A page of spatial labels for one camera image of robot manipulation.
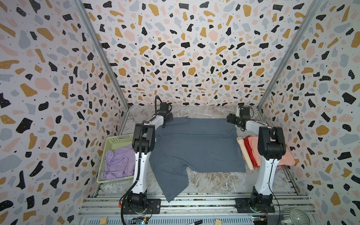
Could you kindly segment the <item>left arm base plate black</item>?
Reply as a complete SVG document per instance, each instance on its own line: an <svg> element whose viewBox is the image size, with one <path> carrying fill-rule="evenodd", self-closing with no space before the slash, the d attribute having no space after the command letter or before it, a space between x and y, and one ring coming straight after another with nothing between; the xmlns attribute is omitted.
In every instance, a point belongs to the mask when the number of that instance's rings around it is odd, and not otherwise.
<svg viewBox="0 0 360 225"><path fill-rule="evenodd" d="M126 200L121 208L121 214L159 214L161 209L161 199L151 198L147 200L135 201Z"/></svg>

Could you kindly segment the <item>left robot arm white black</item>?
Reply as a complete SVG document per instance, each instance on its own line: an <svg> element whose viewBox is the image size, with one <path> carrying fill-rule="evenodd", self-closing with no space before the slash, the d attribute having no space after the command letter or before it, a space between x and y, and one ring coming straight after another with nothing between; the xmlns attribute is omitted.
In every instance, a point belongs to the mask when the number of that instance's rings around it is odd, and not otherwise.
<svg viewBox="0 0 360 225"><path fill-rule="evenodd" d="M148 121L135 125L132 147L135 152L135 174L133 184L127 191L124 199L131 207L144 211L148 208L146 169L149 164L151 152L155 147L155 132L159 127L164 128L167 122L173 120L172 106L170 103L160 102L155 104L155 114Z"/></svg>

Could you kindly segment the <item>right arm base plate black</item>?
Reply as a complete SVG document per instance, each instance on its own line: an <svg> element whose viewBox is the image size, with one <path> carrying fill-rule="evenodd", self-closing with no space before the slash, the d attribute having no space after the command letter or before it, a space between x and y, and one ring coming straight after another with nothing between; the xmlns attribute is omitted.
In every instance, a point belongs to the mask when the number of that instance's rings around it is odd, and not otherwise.
<svg viewBox="0 0 360 225"><path fill-rule="evenodd" d="M275 213L269 198L256 201L251 198L235 198L235 208L238 213Z"/></svg>

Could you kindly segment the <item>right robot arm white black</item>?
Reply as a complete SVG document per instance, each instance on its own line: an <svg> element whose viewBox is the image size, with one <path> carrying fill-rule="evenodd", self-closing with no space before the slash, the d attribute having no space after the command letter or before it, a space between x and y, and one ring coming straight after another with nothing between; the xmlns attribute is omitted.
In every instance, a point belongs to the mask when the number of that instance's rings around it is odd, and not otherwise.
<svg viewBox="0 0 360 225"><path fill-rule="evenodd" d="M273 183L276 168L286 153L285 138L281 127L253 120L250 115L253 111L251 107L240 103L236 113L230 113L226 118L227 122L242 130L257 134L257 149L261 157L259 175L250 197L236 198L235 208L238 213L273 213L273 199L276 199Z"/></svg>

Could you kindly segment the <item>grey-blue t-shirt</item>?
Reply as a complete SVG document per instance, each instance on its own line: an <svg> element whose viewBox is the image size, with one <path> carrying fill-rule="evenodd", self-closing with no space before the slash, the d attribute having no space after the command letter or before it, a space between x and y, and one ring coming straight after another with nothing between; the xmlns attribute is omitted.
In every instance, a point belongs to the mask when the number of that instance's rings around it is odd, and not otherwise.
<svg viewBox="0 0 360 225"><path fill-rule="evenodd" d="M174 118L155 132L151 169L165 198L188 187L187 168L198 173L244 173L235 125L226 119Z"/></svg>

